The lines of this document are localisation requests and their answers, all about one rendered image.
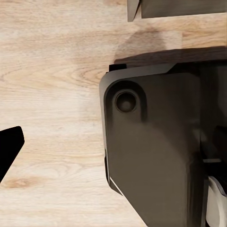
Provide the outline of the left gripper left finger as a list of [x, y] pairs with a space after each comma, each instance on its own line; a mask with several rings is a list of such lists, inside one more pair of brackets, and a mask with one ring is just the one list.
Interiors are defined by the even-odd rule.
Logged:
[[0, 182], [25, 143], [20, 126], [0, 131]]

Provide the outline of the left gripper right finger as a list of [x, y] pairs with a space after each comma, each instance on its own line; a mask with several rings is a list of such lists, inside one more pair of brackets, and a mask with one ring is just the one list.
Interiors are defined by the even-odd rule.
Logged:
[[227, 128], [216, 126], [212, 143], [227, 164]]

